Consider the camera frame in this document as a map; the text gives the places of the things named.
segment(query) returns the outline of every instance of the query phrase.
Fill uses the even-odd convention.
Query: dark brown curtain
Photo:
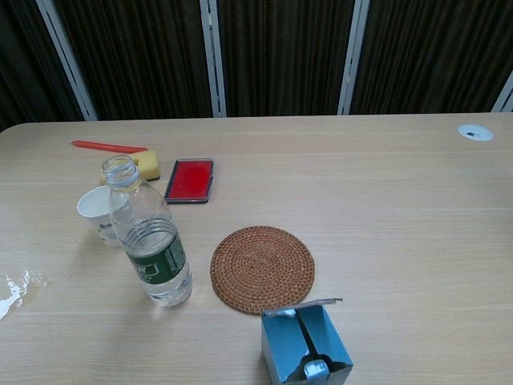
[[[353,0],[218,0],[229,116],[336,114]]]
[[[99,119],[212,116],[197,0],[54,3]]]
[[[371,1],[351,113],[490,111],[512,69],[512,0]]]
[[[0,39],[0,131],[83,119],[35,1],[0,2]]]

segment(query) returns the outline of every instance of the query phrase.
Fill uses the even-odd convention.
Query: paper cup
[[[87,218],[96,233],[102,238],[105,245],[109,247],[121,246],[118,238],[112,229],[111,217],[109,216],[109,186],[97,187],[82,198],[77,204],[77,211],[81,216]]]

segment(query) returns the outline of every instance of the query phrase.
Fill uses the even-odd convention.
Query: red pen
[[[107,144],[99,142],[88,142],[87,140],[73,140],[71,142],[76,147],[93,148],[95,150],[104,150],[112,152],[122,152],[125,154],[133,154],[134,152],[146,151],[145,147],[119,146],[117,144]]]

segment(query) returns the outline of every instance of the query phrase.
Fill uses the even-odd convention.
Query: green bottle label
[[[128,254],[139,277],[146,283],[157,285],[173,279],[184,267],[185,252],[180,236],[176,233],[171,243],[162,251],[147,257]]]

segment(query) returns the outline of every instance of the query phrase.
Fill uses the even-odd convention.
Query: woven coaster
[[[217,296],[233,309],[261,314],[298,303],[310,291],[315,264],[292,234],[268,226],[246,227],[217,246],[210,265]]]

